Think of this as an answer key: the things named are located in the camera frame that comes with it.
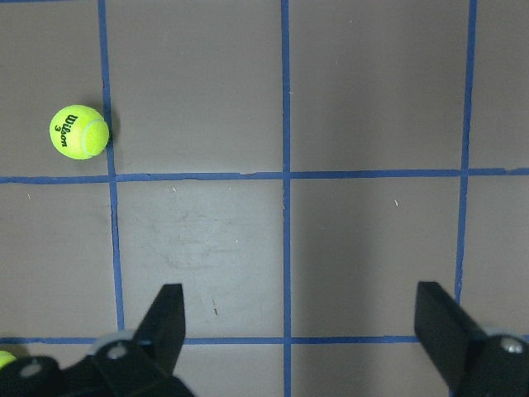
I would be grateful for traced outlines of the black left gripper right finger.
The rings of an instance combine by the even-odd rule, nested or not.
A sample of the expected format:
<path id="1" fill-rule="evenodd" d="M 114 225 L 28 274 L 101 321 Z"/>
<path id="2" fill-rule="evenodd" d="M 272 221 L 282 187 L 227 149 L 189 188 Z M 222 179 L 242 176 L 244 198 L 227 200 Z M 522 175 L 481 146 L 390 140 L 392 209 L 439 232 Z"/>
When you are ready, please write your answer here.
<path id="1" fill-rule="evenodd" d="M 481 327 L 434 281 L 417 283 L 414 331 L 453 396 L 528 395 L 528 342 Z"/>

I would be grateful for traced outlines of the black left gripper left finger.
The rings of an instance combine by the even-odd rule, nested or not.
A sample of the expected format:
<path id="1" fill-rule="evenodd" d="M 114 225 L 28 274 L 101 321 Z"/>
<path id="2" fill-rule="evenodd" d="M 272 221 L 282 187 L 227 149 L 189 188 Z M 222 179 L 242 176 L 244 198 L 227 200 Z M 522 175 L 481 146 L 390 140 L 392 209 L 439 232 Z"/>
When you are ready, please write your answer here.
<path id="1" fill-rule="evenodd" d="M 192 396 L 176 376 L 185 339 L 181 284 L 163 285 L 134 332 L 102 337 L 76 364 L 18 358 L 1 369 L 2 396 Z"/>

